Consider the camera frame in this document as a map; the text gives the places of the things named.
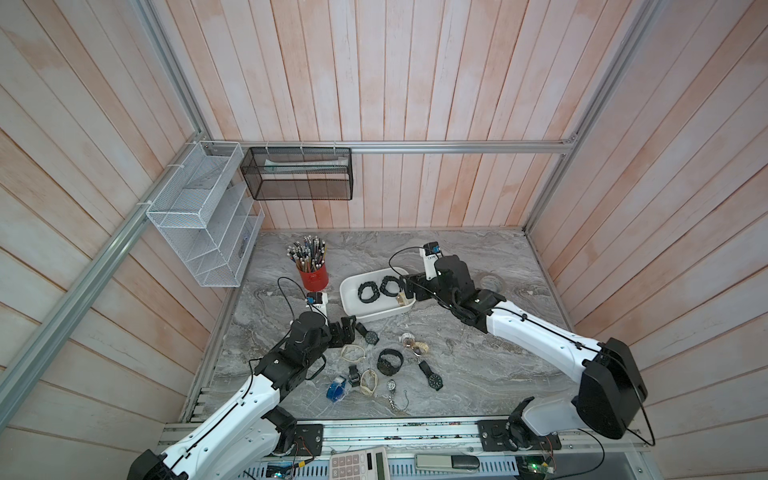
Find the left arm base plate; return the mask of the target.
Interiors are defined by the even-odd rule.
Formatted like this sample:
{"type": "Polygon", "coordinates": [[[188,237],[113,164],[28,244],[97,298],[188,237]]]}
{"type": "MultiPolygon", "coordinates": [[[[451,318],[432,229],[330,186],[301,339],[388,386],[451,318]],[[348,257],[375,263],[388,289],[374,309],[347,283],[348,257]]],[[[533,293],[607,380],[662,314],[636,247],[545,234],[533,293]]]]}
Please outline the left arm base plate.
{"type": "Polygon", "coordinates": [[[271,456],[296,455],[317,457],[322,454],[324,426],[320,423],[298,424],[286,431],[280,430],[276,447],[271,456]]]}

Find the gold bracelet watch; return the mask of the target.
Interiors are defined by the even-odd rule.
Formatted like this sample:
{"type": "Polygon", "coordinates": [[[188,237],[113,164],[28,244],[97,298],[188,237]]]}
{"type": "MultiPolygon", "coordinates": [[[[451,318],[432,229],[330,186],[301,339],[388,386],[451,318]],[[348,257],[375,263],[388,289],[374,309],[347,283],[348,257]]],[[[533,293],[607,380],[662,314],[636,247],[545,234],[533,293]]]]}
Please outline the gold bracelet watch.
{"type": "Polygon", "coordinates": [[[428,345],[420,341],[413,342],[410,349],[417,357],[423,356],[429,352],[428,345]]]}

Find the black chunky watch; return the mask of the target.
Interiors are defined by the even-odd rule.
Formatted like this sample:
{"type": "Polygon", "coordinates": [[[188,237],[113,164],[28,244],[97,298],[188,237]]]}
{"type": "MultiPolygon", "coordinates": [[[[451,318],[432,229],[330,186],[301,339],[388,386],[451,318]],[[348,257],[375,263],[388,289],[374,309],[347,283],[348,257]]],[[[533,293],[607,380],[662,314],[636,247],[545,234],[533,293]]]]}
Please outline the black chunky watch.
{"type": "Polygon", "coordinates": [[[361,303],[371,304],[380,298],[381,293],[375,281],[365,281],[359,285],[357,295],[361,303]]]}
{"type": "Polygon", "coordinates": [[[378,289],[381,295],[395,298],[404,291],[403,279],[400,276],[386,275],[383,277],[378,289]]]}

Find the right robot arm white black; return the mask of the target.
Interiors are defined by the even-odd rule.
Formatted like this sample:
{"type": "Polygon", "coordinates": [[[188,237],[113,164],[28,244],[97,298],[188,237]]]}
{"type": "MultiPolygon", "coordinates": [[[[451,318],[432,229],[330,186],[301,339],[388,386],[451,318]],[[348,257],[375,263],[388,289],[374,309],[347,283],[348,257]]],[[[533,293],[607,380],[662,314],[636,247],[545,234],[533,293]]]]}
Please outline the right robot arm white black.
{"type": "Polygon", "coordinates": [[[555,366],[577,385],[547,397],[522,400],[507,419],[511,450],[529,449],[561,431],[588,428],[621,439],[648,396],[629,347],[564,330],[528,313],[503,295],[475,286],[465,262],[436,243],[419,248],[424,270],[403,276],[405,293],[434,299],[462,323],[512,342],[555,366]]]}

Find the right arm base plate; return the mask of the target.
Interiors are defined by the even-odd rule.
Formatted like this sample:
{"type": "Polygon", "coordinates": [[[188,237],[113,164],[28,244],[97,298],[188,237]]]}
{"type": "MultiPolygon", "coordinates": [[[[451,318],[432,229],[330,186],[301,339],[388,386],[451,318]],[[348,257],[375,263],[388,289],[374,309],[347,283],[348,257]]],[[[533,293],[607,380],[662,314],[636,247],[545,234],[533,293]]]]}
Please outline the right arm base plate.
{"type": "Polygon", "coordinates": [[[560,450],[562,443],[557,434],[536,436],[519,422],[502,420],[481,420],[477,422],[482,449],[485,452],[560,450]]]}

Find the cream gold watch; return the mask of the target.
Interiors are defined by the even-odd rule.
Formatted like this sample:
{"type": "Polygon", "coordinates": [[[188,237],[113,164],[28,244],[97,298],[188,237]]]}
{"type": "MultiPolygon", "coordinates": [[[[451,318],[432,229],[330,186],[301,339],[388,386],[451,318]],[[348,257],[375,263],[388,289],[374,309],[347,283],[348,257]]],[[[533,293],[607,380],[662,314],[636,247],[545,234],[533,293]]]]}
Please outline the cream gold watch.
{"type": "Polygon", "coordinates": [[[401,307],[412,306],[415,303],[415,299],[409,298],[404,291],[398,293],[396,300],[401,307]]]}

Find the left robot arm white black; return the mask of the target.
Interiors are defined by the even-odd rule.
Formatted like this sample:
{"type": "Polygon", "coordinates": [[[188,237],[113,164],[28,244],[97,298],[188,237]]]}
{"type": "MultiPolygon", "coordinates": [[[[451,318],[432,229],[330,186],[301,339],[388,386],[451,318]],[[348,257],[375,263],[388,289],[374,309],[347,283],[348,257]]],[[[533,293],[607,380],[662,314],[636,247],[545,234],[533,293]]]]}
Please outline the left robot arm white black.
{"type": "Polygon", "coordinates": [[[301,431],[280,402],[309,378],[308,370],[331,342],[326,316],[312,310],[301,313],[223,406],[163,452],[143,452],[127,477],[231,479],[273,453],[291,458],[312,455],[310,443],[319,437],[301,431]]]}

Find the blue transparent watch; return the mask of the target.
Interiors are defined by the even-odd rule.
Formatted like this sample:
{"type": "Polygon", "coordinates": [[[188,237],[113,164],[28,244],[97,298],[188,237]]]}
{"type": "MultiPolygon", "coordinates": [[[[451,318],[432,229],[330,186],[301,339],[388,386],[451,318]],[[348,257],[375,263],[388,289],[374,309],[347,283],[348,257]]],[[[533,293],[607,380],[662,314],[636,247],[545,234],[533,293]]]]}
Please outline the blue transparent watch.
{"type": "Polygon", "coordinates": [[[341,401],[347,395],[348,386],[348,380],[345,377],[335,377],[326,391],[326,398],[333,403],[341,401]]]}

